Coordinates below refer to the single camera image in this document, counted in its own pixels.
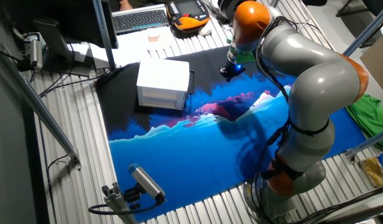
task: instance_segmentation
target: paper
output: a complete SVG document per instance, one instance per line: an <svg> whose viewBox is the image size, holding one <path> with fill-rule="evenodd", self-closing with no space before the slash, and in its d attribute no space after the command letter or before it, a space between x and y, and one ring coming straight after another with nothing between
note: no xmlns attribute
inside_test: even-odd
<svg viewBox="0 0 383 224"><path fill-rule="evenodd" d="M149 35L160 36L158 41L149 42ZM169 27L158 27L129 34L117 36L118 49L113 49L114 62L116 67L123 67L127 64L139 62L143 58L150 58L149 51L162 50L176 45L175 39ZM106 50L91 44L92 55L96 68L109 67Z"/></svg>
<svg viewBox="0 0 383 224"><path fill-rule="evenodd" d="M112 49L116 67L123 67L129 63L140 61L142 58L150 57L146 50L149 39L145 30L117 36L118 49ZM91 44L92 55L96 68L107 68L109 66L106 50Z"/></svg>
<svg viewBox="0 0 383 224"><path fill-rule="evenodd" d="M71 46L67 44L67 48L71 54L74 50L74 61L76 62L84 62L89 47L88 44L72 44Z"/></svg>

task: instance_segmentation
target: monitor stand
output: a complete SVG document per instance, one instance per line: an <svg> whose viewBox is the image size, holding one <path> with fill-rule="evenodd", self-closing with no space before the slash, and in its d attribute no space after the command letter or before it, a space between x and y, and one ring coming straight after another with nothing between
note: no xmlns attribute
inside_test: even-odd
<svg viewBox="0 0 383 224"><path fill-rule="evenodd" d="M44 65L42 67L45 71L50 71L52 73L63 73L69 75L80 75L83 77L88 77L90 75L90 71L95 67L95 61L93 57L88 55L92 55L92 51L89 48L84 62L63 62L61 60L57 60L54 57L54 54L49 52L46 57L44 57Z"/></svg>
<svg viewBox="0 0 383 224"><path fill-rule="evenodd" d="M76 62L73 52L69 51L64 36L60 32L59 23L53 19L35 19L34 24L49 47L49 54L44 60L43 69L53 73L81 75L88 77L93 68L93 58L85 57L84 62Z"/></svg>

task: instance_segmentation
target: screen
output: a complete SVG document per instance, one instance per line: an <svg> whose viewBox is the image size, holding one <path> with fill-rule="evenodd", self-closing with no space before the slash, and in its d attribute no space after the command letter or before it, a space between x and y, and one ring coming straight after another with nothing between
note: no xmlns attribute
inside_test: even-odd
<svg viewBox="0 0 383 224"><path fill-rule="evenodd" d="M180 2L178 3L178 9L181 14L191 14L193 16L201 14L201 9L195 1Z"/></svg>

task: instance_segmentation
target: monitor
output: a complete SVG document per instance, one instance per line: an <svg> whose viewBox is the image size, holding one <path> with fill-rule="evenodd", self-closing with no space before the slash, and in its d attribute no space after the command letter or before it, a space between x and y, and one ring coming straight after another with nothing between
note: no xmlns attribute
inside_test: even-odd
<svg viewBox="0 0 383 224"><path fill-rule="evenodd" d="M109 0L101 0L111 48L118 48ZM0 0L20 32L40 32L56 62L72 63L66 44L89 42L104 47L92 0Z"/></svg>

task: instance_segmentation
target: mountain painting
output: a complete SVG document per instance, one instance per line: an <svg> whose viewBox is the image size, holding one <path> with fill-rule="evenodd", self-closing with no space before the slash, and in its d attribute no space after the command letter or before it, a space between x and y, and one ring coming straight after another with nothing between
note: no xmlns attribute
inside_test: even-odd
<svg viewBox="0 0 383 224"><path fill-rule="evenodd" d="M199 202L250 178L266 139L287 120L282 94L254 64L230 82L219 74L227 50L169 58L187 61L195 71L194 92L183 111L138 105L138 63L99 81L96 89L121 190L135 186L127 170L136 163L163 188L168 200L137 214L138 221ZM277 78L287 91L296 79ZM365 140L346 110L330 118L336 139L326 157ZM275 144L269 148L263 167L276 149ZM154 200L145 194L137 203L146 208Z"/></svg>

